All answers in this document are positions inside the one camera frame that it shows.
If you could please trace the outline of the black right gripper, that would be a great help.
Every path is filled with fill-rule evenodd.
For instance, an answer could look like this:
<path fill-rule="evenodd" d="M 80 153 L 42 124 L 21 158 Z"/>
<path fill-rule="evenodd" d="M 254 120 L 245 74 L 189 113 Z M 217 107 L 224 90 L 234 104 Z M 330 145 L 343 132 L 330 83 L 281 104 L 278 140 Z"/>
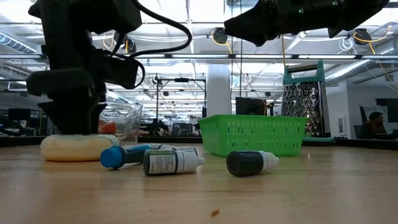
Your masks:
<path fill-rule="evenodd" d="M 224 21 L 224 31 L 260 47 L 278 37 L 280 31 L 298 34 L 333 27 L 341 7 L 341 0 L 258 0 L 250 10 Z"/>

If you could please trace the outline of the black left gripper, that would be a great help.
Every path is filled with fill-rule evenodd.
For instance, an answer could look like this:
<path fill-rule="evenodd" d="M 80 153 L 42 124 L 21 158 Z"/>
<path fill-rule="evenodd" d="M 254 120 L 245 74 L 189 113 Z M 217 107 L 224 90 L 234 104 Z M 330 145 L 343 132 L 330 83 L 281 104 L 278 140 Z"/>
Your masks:
<path fill-rule="evenodd" d="M 27 92 L 47 95 L 52 102 L 39 103 L 61 134 L 98 134 L 100 114 L 106 108 L 104 83 L 96 86 L 91 56 L 95 53 L 91 35 L 45 31 L 43 53 L 50 69 L 31 73 L 26 79 Z"/>

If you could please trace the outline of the green frosted toy donut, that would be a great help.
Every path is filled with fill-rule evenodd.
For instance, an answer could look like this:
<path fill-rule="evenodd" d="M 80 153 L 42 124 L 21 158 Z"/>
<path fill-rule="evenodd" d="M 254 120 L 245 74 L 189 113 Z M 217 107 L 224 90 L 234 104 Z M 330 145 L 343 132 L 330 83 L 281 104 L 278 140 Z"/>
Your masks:
<path fill-rule="evenodd" d="M 119 140 L 111 134 L 53 134 L 41 142 L 40 153 L 53 162 L 98 161 L 105 149 L 118 145 Z"/>

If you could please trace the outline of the clear plastic container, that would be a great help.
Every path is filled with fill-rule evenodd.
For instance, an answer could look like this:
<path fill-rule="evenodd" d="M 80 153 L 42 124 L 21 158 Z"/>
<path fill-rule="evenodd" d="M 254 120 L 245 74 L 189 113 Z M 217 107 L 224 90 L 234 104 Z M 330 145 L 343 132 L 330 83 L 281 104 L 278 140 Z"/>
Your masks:
<path fill-rule="evenodd" d="M 107 103 L 100 120 L 116 123 L 115 136 L 119 142 L 137 144 L 141 126 L 142 106 L 129 103 Z"/>

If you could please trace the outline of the blue capped marker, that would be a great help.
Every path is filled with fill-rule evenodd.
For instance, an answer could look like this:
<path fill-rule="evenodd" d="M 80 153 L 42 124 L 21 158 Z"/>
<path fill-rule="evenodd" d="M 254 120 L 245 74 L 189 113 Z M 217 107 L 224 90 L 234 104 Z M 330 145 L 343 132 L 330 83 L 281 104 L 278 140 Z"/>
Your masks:
<path fill-rule="evenodd" d="M 100 154 L 99 161 L 105 168 L 119 169 L 125 164 L 143 162 L 144 153 L 149 149 L 152 149 L 150 144 L 132 147 L 112 146 Z"/>

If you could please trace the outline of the dropper bottle with white label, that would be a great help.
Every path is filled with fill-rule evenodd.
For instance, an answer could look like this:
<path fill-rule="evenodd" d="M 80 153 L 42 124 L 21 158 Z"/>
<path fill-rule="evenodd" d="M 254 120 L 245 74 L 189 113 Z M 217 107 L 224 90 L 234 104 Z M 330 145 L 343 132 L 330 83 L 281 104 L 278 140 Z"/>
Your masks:
<path fill-rule="evenodd" d="M 151 149 L 144 153 L 143 169 L 146 176 L 174 175 L 196 172 L 204 164 L 205 159 L 193 153 L 175 152 L 175 155 L 170 155 Z"/>

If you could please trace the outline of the green plastic basket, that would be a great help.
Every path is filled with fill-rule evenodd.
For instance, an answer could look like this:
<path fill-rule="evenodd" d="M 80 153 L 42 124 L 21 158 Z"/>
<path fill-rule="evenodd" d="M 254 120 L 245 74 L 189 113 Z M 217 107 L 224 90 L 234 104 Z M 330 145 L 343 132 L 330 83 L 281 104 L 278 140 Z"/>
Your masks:
<path fill-rule="evenodd" d="M 307 118 L 221 114 L 198 121 L 206 152 L 225 157 L 231 151 L 300 154 Z"/>

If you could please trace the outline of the black dropper bottle white cap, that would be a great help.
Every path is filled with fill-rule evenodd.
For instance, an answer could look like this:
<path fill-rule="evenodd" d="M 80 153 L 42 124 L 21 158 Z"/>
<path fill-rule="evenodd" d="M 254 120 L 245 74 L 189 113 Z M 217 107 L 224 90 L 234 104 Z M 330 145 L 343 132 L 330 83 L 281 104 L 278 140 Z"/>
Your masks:
<path fill-rule="evenodd" d="M 265 151 L 232 151 L 226 157 L 227 170 L 235 177 L 266 173 L 278 164 L 279 158 Z"/>

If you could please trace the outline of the white square pillar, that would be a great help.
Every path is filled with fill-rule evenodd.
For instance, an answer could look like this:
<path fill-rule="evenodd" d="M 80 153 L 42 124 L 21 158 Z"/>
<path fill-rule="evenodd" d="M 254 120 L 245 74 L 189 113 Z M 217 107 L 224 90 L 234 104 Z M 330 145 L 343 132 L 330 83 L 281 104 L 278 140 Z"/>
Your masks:
<path fill-rule="evenodd" d="M 207 116 L 231 113 L 230 72 L 227 64 L 209 64 L 206 76 Z"/>

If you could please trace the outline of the black metal gantry stand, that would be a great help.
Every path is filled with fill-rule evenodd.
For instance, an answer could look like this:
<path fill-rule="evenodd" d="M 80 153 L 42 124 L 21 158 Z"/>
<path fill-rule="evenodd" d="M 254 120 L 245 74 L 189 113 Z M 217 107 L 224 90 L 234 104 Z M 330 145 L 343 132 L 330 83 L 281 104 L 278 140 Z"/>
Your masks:
<path fill-rule="evenodd" d="M 207 110 L 207 91 L 206 91 L 206 80 L 204 79 L 194 79 L 194 78 L 159 78 L 158 76 L 155 77 L 156 79 L 156 119 L 158 119 L 159 115 L 159 93 L 161 91 L 160 88 L 160 82 L 165 81 L 165 83 L 162 85 L 162 88 L 165 87 L 169 82 L 176 82 L 176 83 L 187 83 L 189 82 L 194 82 L 201 91 L 204 92 L 204 105 L 202 106 L 202 116 L 206 116 L 206 110 Z"/>

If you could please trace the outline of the black computer monitor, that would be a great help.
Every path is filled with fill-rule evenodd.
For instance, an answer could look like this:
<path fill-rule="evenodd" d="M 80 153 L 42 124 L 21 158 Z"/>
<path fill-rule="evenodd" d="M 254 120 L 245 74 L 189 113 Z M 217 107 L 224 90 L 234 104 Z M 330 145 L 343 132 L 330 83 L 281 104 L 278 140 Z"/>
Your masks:
<path fill-rule="evenodd" d="M 236 114 L 266 115 L 266 104 L 261 99 L 236 97 Z"/>

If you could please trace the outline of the teal metal box grater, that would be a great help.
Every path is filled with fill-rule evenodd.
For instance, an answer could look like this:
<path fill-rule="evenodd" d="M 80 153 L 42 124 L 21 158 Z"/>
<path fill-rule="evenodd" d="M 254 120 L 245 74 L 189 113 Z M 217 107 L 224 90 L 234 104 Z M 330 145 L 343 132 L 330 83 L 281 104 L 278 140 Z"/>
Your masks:
<path fill-rule="evenodd" d="M 282 85 L 282 116 L 307 118 L 305 142 L 333 144 L 335 139 L 331 136 L 323 61 L 286 66 Z"/>

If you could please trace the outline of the person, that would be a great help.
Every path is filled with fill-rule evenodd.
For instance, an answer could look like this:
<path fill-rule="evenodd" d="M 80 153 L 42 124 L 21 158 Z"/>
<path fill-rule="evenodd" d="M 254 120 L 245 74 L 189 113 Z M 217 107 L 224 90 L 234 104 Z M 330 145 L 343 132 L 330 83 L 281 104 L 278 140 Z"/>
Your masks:
<path fill-rule="evenodd" d="M 369 115 L 369 119 L 361 126 L 359 139 L 374 139 L 378 134 L 386 133 L 383 114 L 375 111 Z"/>

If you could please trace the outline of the black aluminium table frame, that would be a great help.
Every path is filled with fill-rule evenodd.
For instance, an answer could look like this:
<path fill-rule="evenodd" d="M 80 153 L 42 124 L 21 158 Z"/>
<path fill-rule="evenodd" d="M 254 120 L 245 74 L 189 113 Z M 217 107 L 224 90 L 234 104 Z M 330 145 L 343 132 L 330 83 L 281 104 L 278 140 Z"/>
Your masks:
<path fill-rule="evenodd" d="M 38 145 L 45 136 L 23 136 L 23 137 L 0 137 L 0 147 L 32 146 Z M 201 137 L 150 137 L 138 138 L 141 143 L 179 143 L 179 144 L 199 144 L 202 143 Z M 397 140 L 377 140 L 377 139 L 345 139 L 335 138 L 332 142 L 320 142 L 303 140 L 303 146 L 341 146 L 341 147 L 360 147 L 368 149 L 380 149 L 398 151 Z"/>

